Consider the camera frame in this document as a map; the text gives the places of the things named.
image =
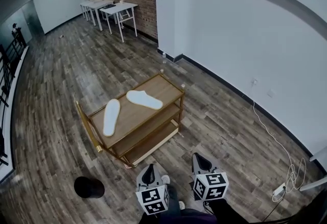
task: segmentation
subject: white table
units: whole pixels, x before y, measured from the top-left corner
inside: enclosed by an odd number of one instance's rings
[[[122,37],[122,41],[124,42],[124,37],[123,37],[123,33],[122,33],[122,28],[123,28],[123,22],[133,19],[134,22],[134,29],[135,29],[135,36],[137,37],[137,31],[136,31],[136,24],[135,24],[135,17],[134,17],[134,7],[137,6],[136,4],[132,4],[132,3],[117,3],[115,4],[115,7],[110,7],[107,9],[100,9],[100,11],[104,12],[106,14],[106,18],[107,18],[107,22],[108,22],[108,26],[109,26],[109,30],[110,33],[111,32],[111,28],[110,28],[110,24],[109,24],[109,18],[108,15],[116,15],[116,19],[118,22],[118,26],[119,26],[119,31],[121,32],[121,37]],[[130,16],[128,9],[132,9],[132,16]],[[126,11],[127,14],[122,15],[121,12],[122,11]]]
[[[325,148],[323,148],[322,150],[318,151],[309,160],[314,161],[317,158],[319,158],[319,157],[321,157],[323,155],[326,155],[326,154],[327,154],[327,146]],[[315,188],[315,187],[320,186],[320,185],[325,184],[325,183],[327,183],[327,176],[325,176],[324,178],[322,178],[319,181],[315,181],[313,183],[310,183],[310,184],[307,184],[307,185],[304,185],[304,186],[300,187],[300,191],[305,191],[307,189],[312,189],[312,188]]]
[[[100,2],[100,1],[102,1],[102,0],[88,0],[88,1],[82,2],[80,4],[80,6],[82,8],[82,14],[83,14],[84,19],[86,18],[87,21],[90,21],[90,17],[88,16],[87,7],[89,5],[92,5],[92,4]]]
[[[96,13],[98,24],[99,24],[99,27],[100,27],[100,31],[102,31],[102,26],[101,26],[101,22],[100,22],[100,18],[99,18],[98,9],[103,8],[103,7],[107,6],[107,5],[112,5],[112,4],[113,4],[113,0],[102,0],[100,2],[91,4],[91,5],[88,6],[88,8],[90,9],[90,13],[91,13],[91,16],[92,16],[92,21],[93,21],[94,26],[96,26],[96,21],[94,20],[92,9]]]

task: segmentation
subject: electrical socket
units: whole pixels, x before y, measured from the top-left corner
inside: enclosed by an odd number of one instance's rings
[[[273,196],[277,196],[278,194],[280,194],[284,189],[286,189],[286,184],[285,182],[283,184],[281,184],[278,188],[276,188],[273,192],[272,195]]]
[[[252,78],[252,80],[251,80],[251,86],[253,87],[257,83],[258,83],[258,80],[256,78]]]
[[[270,89],[268,92],[267,92],[267,95],[270,97],[270,98],[273,98],[275,96],[275,92]]]

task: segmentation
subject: shoe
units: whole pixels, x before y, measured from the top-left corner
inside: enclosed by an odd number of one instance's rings
[[[127,100],[131,103],[142,105],[153,110],[159,110],[163,106],[162,101],[147,95],[145,91],[128,91],[126,94]]]
[[[164,184],[170,184],[170,177],[168,175],[162,175],[161,180]]]
[[[183,201],[179,201],[179,209],[184,210],[185,209],[185,203]]]

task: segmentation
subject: small bottle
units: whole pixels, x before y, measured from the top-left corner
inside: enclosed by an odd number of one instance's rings
[[[165,64],[166,62],[167,62],[167,60],[166,60],[166,53],[163,52],[162,53],[162,63]]]

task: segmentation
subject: person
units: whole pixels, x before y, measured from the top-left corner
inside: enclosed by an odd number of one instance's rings
[[[167,185],[169,194],[168,210],[159,214],[143,214],[139,224],[225,224],[248,223],[240,216],[225,199],[209,201],[214,215],[197,211],[195,209],[184,209],[183,202],[177,198],[177,190],[170,185],[170,179],[164,183]]]
[[[25,43],[25,40],[21,34],[21,28],[20,27],[17,27],[17,24],[14,23],[12,25],[12,31],[11,31],[11,34],[14,38],[16,38],[16,36],[18,35],[17,37],[17,40],[19,42],[19,44],[23,45],[24,47],[26,47],[26,43]]]
[[[14,23],[13,25],[12,25],[12,31],[11,31],[11,33],[12,33],[12,35],[15,37],[16,36],[16,34],[17,34],[17,29],[16,29],[16,26],[17,26],[17,24],[16,23]]]

